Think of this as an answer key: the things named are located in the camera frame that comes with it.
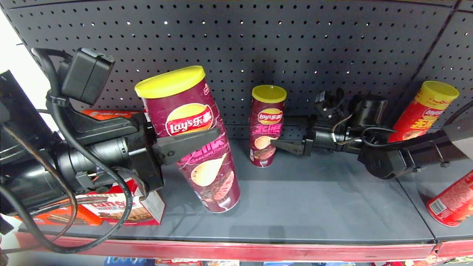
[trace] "wire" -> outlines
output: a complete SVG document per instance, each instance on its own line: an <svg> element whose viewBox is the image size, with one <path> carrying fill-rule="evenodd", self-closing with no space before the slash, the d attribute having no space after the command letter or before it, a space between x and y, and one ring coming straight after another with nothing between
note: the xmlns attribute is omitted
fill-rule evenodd
<svg viewBox="0 0 473 266"><path fill-rule="evenodd" d="M106 201L107 200L105 200L105 199L94 200L94 199L91 199L91 198L87 197L87 198L78 199L77 203L78 204L97 204L97 203L102 203L102 202L106 202ZM63 201L63 202L55 203L53 205L49 205L49 206L44 207L42 209L30 212L30 214L32 216L36 216L36 215L40 215L40 214L43 214L43 213L48 213L50 211L57 210L59 208L66 208L66 207L69 207L69 206L70 206L69 201Z"/></svg>
<svg viewBox="0 0 473 266"><path fill-rule="evenodd" d="M340 120L338 123L336 123L335 125L333 125L332 127L332 140L333 142L337 143L338 145L344 145L344 144L347 144L349 142L352 142L352 141L355 141L355 138L352 138L352 139L349 139L347 141L344 141L344 142L337 142L336 138L335 138L335 129L337 129L337 126L339 126L340 124L342 124L343 122L347 121L348 119L350 119L350 117L352 116L353 114L350 114L349 116L347 116L346 118Z"/></svg>
<svg viewBox="0 0 473 266"><path fill-rule="evenodd" d="M345 145L347 143L350 143L350 142L353 142L353 141L356 141L356 140L359 140L360 137L356 137L356 138L351 138L349 140L346 140L346 141L343 141L343 142L337 142L338 145Z"/></svg>
<svg viewBox="0 0 473 266"><path fill-rule="evenodd" d="M46 109L36 109L36 111L38 111L38 113L43 113L43 114L48 114L48 115L51 114L51 113L50 113L48 110L46 110Z"/></svg>
<svg viewBox="0 0 473 266"><path fill-rule="evenodd" d="M374 147L374 148L382 148L382 147L389 147L389 146L398 145L398 144L404 142L404 141L400 141L400 142L391 142L391 143L386 143L386 144L373 144L373 143L370 143L365 138L365 133L366 133L366 131L369 131L369 130L381 130L381 131L392 132L392 133L396 132L396 130L389 129L389 128L384 128L384 127L378 127L378 126L367 127L365 129L363 129L363 131L361 132L361 136L360 136L361 141L366 146Z"/></svg>
<svg viewBox="0 0 473 266"><path fill-rule="evenodd" d="M60 53L59 51L56 50L49 50L49 49L37 49L33 48L31 52L36 55L41 63L43 64L44 70L46 71L46 76L48 77L48 80L51 84L51 95L54 97L59 97L60 96L60 89L59 89L59 83L57 79L57 72L54 68L53 62L49 58L49 55L56 55L56 56L64 56L64 53ZM59 130L61 131L62 135L64 136L64 139L67 141L67 143L75 148L77 151L82 153L84 157L86 157L89 161L91 161L93 164L95 164L97 167L101 168L104 170L105 173L107 173L117 184L118 186L122 189L123 194L125 195L125 209L123 211L123 215L120 218L120 220L117 222L116 225L114 225L109 232L106 234L102 235L101 237L97 238L96 240L82 245L78 247L62 247L59 245L56 245L52 242L50 242L46 237L40 232L36 224L31 220L35 226L30 226L28 227L29 230L32 230L32 234L35 233L35 238L46 248L53 252L57 253L78 253L85 251L87 249L93 248L97 246L98 244L104 242L105 240L109 239L111 235L115 234L118 229L121 228L121 226L126 222L128 217L130 216L131 212L131 207L133 204L133 197L131 195L131 191L126 185L126 182L121 178L117 173L115 173L110 167L108 167L106 164L104 164L97 156L89 152L82 144L78 142L78 140L71 134L69 128L64 124L64 119L63 119L63 114L61 112L61 107L59 107L57 104L52 104L52 116L53 119L55 120L57 126L59 127Z"/></svg>
<svg viewBox="0 0 473 266"><path fill-rule="evenodd" d="M463 114L466 110L473 107L473 101L465 104L462 108L458 109L453 115L451 115L446 121L444 126L453 123L461 114Z"/></svg>
<svg viewBox="0 0 473 266"><path fill-rule="evenodd" d="M23 140L19 135L17 135L15 133L15 131L10 127L10 125L8 125L8 123L4 123L2 124L2 127L3 129L5 130L6 133L8 133L12 138L15 139L16 142L18 142L18 144L20 144L23 149L25 149L28 153L30 153L37 161L39 161L41 163L41 165L48 171L51 173L51 176L56 179L59 184L64 188L64 190L66 191L66 194L69 198L69 202L70 202L70 205L72 206L71 210L70 210L70 219L68 221L68 223L66 224L66 226L61 230L61 232L59 232L59 234L57 234L56 236L54 236L51 241L54 241L56 239L58 239L59 237L61 237L67 230L69 230L69 228L74 224L74 220L76 219L76 216L77 216L77 200L76 200L76 197L75 195L73 194L71 188L67 185L67 182L66 180L64 180L64 177L62 177L61 174L59 174L59 172L56 170L56 168L54 168L50 162L48 162L48 160L46 160L40 153L39 151L34 148L30 143L28 143L27 140ZM34 246L31 246L31 247L27 247L27 248L16 248L16 249L6 249L6 250L3 250L2 252L5 253L5 254L8 254L8 253L15 253L15 252L21 252L21 251L27 251L27 250L31 250L31 249L35 249L35 248L38 248L37 245L34 245Z"/></svg>

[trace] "purple chips canister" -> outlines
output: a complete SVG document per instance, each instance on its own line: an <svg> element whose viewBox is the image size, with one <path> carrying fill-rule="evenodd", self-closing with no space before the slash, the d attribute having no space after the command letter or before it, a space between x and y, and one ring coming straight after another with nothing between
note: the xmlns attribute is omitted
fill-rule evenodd
<svg viewBox="0 0 473 266"><path fill-rule="evenodd" d="M179 170L202 204L213 213L235 206L240 188L228 137L201 66L164 73L136 84L159 137L219 128L220 136L182 158Z"/></svg>

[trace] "yellow lid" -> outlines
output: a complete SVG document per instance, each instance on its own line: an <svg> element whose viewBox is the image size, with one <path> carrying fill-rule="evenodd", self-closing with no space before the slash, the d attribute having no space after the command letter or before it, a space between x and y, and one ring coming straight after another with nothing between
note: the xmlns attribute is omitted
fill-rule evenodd
<svg viewBox="0 0 473 266"><path fill-rule="evenodd" d="M455 87L438 81L425 81L422 83L422 89L430 92L436 100L451 102L460 95L460 92Z"/></svg>
<svg viewBox="0 0 473 266"><path fill-rule="evenodd" d="M251 93L255 99L267 104L280 103L286 99L286 91L278 86L260 85L253 88Z"/></svg>
<svg viewBox="0 0 473 266"><path fill-rule="evenodd" d="M202 66L185 67L140 81L135 91L141 98L164 98L194 87L204 77Z"/></svg>

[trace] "barcode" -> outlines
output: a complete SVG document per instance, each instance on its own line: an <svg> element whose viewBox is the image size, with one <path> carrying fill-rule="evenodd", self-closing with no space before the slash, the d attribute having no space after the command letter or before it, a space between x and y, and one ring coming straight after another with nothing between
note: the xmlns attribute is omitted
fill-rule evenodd
<svg viewBox="0 0 473 266"><path fill-rule="evenodd" d="M443 205L440 199L437 199L436 201L432 202L429 206L430 209L435 213L435 215L438 215L446 209L445 205Z"/></svg>

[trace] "red shelf edge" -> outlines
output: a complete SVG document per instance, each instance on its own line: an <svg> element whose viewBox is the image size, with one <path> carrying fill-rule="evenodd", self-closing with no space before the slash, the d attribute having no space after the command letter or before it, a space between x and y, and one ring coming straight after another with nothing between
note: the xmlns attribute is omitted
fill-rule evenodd
<svg viewBox="0 0 473 266"><path fill-rule="evenodd" d="M33 236L15 233L21 247L34 245ZM61 237L58 245L78 246L93 239ZM81 254L142 257L142 258L193 258L235 259L241 261L350 261L373 262L426 258L435 244L407 244L383 246L342 246L308 244L250 244L207 243L161 240L107 240Z"/></svg>
<svg viewBox="0 0 473 266"><path fill-rule="evenodd" d="M473 239L442 242L439 257L461 257L473 255Z"/></svg>

